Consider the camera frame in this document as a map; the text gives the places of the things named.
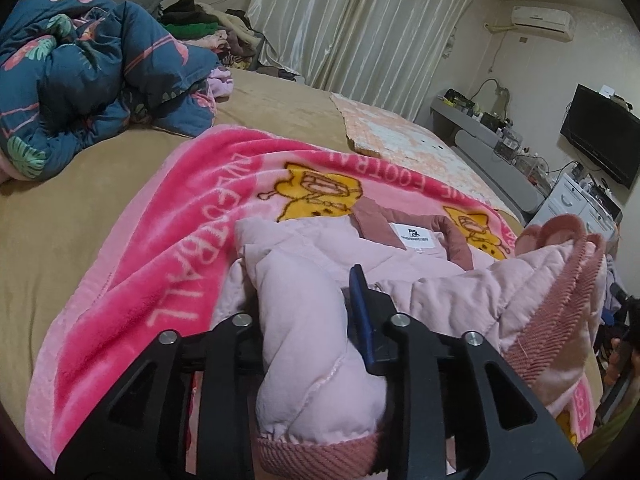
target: pink blanket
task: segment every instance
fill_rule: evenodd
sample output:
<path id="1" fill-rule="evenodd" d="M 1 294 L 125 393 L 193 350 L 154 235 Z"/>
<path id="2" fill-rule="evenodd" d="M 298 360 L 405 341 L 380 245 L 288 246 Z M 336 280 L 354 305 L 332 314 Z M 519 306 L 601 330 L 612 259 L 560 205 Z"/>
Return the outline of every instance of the pink blanket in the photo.
<path id="1" fill-rule="evenodd" d="M 494 256 L 515 236 L 493 210 L 432 178 L 362 155 L 236 126 L 182 144 L 127 206 L 52 323 L 27 400 L 30 446 L 51 469 L 71 436 L 163 330 L 209 329 L 236 259 L 234 223 L 341 216 L 361 196 L 410 214 L 449 215 Z"/>

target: electronic equipment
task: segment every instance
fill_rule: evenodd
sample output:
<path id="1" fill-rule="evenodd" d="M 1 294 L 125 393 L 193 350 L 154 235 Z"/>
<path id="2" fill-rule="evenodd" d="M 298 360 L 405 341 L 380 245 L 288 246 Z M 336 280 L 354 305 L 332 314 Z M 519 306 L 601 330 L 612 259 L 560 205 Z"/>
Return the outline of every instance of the electronic equipment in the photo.
<path id="1" fill-rule="evenodd" d="M 620 209 L 619 206 L 610 199 L 605 189 L 594 184 L 591 186 L 589 194 L 598 201 L 598 203 L 604 208 L 604 211 L 611 215 L 611 218 L 613 218 L 613 221 L 616 224 L 620 224 L 622 221 L 622 209 Z"/>
<path id="2" fill-rule="evenodd" d="M 497 132 L 505 123 L 502 122 L 500 118 L 485 112 L 482 114 L 482 117 L 480 117 L 480 124 L 486 126 L 492 132 Z"/>
<path id="3" fill-rule="evenodd" d="M 578 85 L 561 133 L 613 179 L 631 188 L 640 168 L 640 119 Z"/>

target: white curtain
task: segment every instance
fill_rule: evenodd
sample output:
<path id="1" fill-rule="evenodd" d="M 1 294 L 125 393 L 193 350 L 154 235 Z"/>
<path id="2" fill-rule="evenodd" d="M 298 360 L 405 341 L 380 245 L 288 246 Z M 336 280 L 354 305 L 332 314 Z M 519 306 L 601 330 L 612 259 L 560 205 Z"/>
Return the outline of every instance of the white curtain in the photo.
<path id="1" fill-rule="evenodd" d="M 264 64 L 414 120 L 471 0 L 252 0 Z"/>

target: black monitor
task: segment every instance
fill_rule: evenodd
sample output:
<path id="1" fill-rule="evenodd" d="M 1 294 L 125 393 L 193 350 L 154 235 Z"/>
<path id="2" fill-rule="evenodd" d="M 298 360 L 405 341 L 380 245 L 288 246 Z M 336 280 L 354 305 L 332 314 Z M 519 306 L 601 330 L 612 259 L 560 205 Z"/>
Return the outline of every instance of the black monitor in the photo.
<path id="1" fill-rule="evenodd" d="M 631 188 L 640 168 L 640 119 L 635 115 L 578 85 L 561 133 L 616 182 Z"/>

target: green clothing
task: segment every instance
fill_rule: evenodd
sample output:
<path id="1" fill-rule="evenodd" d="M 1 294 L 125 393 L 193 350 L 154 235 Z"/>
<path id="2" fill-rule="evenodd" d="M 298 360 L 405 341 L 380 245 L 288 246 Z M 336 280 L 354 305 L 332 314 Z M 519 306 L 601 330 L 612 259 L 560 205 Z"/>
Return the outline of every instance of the green clothing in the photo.
<path id="1" fill-rule="evenodd" d="M 199 40 L 218 30 L 217 23 L 191 23 L 191 25 L 163 25 L 176 40 Z"/>

